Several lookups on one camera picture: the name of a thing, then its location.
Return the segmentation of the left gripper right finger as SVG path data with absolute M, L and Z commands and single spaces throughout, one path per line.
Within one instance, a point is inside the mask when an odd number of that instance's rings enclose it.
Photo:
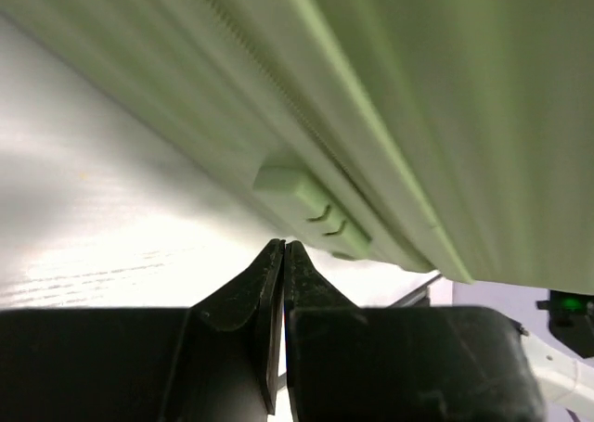
M 314 266 L 299 241 L 286 246 L 287 384 L 296 421 L 367 418 L 367 320 Z

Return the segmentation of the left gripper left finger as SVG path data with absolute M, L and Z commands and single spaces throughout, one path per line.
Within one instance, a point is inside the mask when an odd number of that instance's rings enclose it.
M 252 263 L 192 308 L 187 327 L 187 413 L 275 412 L 285 242 L 269 241 Z

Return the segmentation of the green hard-shell suitcase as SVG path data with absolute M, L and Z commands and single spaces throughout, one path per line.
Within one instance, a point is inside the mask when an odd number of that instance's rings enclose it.
M 593 0 L 1 0 L 285 232 L 593 290 Z

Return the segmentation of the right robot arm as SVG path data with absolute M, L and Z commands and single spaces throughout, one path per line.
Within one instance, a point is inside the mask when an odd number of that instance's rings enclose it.
M 544 301 L 549 298 L 549 293 L 546 289 L 512 287 L 511 291 L 513 292 L 513 304 L 509 311 L 509 316 L 511 318 L 522 323 L 531 335 L 539 337 L 552 348 L 593 366 L 593 359 L 581 359 L 577 354 L 563 346 L 550 334 L 548 328 L 548 313 L 536 308 L 537 301 Z M 567 409 L 558 403 L 550 403 L 547 401 L 547 410 L 548 421 L 573 421 Z M 593 421 L 593 415 L 576 415 L 580 421 Z

